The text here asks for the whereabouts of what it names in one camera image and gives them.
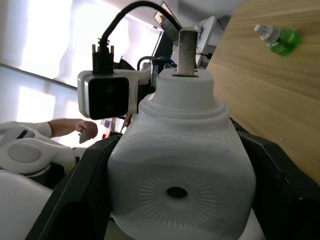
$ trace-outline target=computer monitor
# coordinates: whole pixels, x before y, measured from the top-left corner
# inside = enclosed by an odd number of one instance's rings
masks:
[[[168,5],[163,1],[160,5],[164,10],[166,10],[176,22],[181,26],[177,18],[174,16],[172,11],[169,9]],[[172,40],[173,44],[177,47],[179,45],[179,32],[178,30],[172,25],[172,23],[159,11],[155,13],[153,16],[163,31],[168,35],[168,37]]]

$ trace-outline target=wooden surface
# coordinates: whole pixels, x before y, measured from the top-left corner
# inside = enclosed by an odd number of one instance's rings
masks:
[[[289,56],[276,55],[256,24],[291,28],[301,44]],[[207,69],[231,116],[279,144],[320,185],[320,0],[239,4]]]

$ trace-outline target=circular hole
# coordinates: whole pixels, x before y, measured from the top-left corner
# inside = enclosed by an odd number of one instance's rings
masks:
[[[188,196],[187,191],[184,190],[181,187],[178,187],[178,186],[170,187],[166,191],[166,194],[168,194],[170,197],[172,197],[174,199],[183,199],[183,198],[186,198]]]

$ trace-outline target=green liquid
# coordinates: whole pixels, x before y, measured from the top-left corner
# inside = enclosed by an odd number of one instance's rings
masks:
[[[286,56],[292,53],[300,43],[300,35],[290,28],[282,28],[279,38],[272,44],[268,44],[271,52]]]

